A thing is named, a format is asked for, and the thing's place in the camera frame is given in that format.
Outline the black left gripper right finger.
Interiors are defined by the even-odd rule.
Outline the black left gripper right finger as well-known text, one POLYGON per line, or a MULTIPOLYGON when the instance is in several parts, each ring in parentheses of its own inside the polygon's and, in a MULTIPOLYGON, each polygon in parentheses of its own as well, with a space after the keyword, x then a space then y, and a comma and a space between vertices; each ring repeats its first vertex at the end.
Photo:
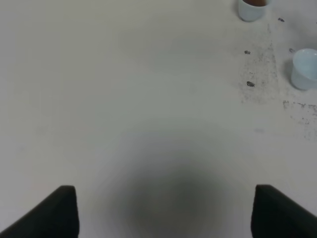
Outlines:
POLYGON ((315 238, 317 217, 275 187, 258 184, 251 233, 254 238, 315 238))

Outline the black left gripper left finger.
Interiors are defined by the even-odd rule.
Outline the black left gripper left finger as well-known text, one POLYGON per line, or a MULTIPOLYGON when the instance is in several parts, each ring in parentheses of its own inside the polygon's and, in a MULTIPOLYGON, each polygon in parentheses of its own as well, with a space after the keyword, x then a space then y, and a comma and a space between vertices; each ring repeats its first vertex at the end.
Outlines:
POLYGON ((2 238, 77 238, 80 222, 76 189, 62 185, 18 221, 2 238))

